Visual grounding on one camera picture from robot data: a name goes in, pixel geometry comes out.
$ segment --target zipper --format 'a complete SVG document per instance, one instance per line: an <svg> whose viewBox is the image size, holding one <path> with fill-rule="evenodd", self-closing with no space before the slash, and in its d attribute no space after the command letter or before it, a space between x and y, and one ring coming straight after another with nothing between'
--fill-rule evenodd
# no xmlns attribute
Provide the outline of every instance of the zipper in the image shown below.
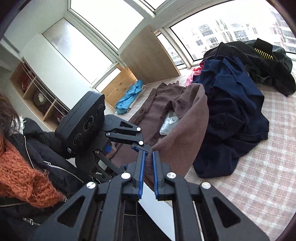
<svg viewBox="0 0 296 241"><path fill-rule="evenodd" d="M17 206L17 205L23 205L26 203L27 202L19 202L19 203L7 204L7 205L0 205L0 207L12 207L12 206Z"/></svg>
<svg viewBox="0 0 296 241"><path fill-rule="evenodd" d="M39 223L35 223L34 221L33 221L33 219L30 219L30 218L22 218L25 222L27 222L27 223L29 223L29 224L31 224L31 225L37 225L37 226L41 226L41 224L39 224Z"/></svg>
<svg viewBox="0 0 296 241"><path fill-rule="evenodd" d="M48 162L48 161L43 161L43 162L47 163L50 167L53 167L53 168L57 168L57 169L63 170L63 171L65 171L65 172L67 172L67 173L73 175L73 176L76 177L79 181L81 181L82 183L84 183L80 178L78 178L76 175L74 175L73 173L69 172L68 170L66 170L66 169L64 169L64 168L61 168L61 167L58 167L58 166L54 166L54 165L52 165L52 164L51 164L50 162Z"/></svg>

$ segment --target bed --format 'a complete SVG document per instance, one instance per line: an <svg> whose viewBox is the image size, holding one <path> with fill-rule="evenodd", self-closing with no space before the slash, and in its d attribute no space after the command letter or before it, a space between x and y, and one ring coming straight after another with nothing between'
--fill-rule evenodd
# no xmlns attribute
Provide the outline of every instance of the bed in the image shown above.
<svg viewBox="0 0 296 241"><path fill-rule="evenodd" d="M191 70L181 76L147 85L133 108L119 115L129 120L161 82L185 86ZM296 61L292 75L296 78ZM284 231L296 212L296 93L285 97L272 87L259 85L265 96L262 113L269 120L268 140L262 141L240 158L232 175L208 179L274 241ZM191 167L186 180L201 183Z"/></svg>

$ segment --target zipper pull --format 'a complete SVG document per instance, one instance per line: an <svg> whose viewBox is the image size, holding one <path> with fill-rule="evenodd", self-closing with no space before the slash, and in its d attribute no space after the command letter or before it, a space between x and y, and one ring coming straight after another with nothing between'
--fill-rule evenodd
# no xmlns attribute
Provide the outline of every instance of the zipper pull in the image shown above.
<svg viewBox="0 0 296 241"><path fill-rule="evenodd" d="M22 218L24 221L26 221L27 223L34 225L34 221L30 218Z"/></svg>
<svg viewBox="0 0 296 241"><path fill-rule="evenodd" d="M51 164L50 162L48 162L48 161L43 161L43 162L47 163L49 166L52 165L52 164Z"/></svg>

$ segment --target blue cloth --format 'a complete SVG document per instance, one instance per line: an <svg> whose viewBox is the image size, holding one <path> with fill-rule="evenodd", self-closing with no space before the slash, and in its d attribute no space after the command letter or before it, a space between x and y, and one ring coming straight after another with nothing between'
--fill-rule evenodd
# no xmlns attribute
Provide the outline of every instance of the blue cloth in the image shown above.
<svg viewBox="0 0 296 241"><path fill-rule="evenodd" d="M269 121L261 113L264 95L235 56L205 61L193 82L203 84L210 114L194 169L201 178L230 175L239 158L268 137Z"/></svg>
<svg viewBox="0 0 296 241"><path fill-rule="evenodd" d="M139 92L142 91L143 81L138 80L134 83L129 90L126 92L124 97L122 97L116 104L116 112L117 114L123 114L128 111L129 106L133 103L133 101L137 98Z"/></svg>

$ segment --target hair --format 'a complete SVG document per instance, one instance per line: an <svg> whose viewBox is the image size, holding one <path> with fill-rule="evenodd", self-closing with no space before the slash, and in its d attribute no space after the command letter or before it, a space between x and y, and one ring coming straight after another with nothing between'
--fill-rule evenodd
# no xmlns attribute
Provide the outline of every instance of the hair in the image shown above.
<svg viewBox="0 0 296 241"><path fill-rule="evenodd" d="M20 127L20 118L9 99L0 92L0 135L8 139Z"/></svg>

